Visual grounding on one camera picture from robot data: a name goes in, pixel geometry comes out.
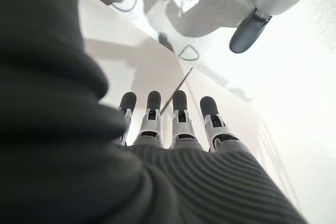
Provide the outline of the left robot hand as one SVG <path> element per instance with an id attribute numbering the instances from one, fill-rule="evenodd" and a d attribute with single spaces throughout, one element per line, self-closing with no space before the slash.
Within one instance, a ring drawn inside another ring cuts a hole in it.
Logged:
<path id="1" fill-rule="evenodd" d="M 305 222 L 233 136 L 120 145 L 107 90 L 78 0 L 1 0 L 1 223 Z"/>

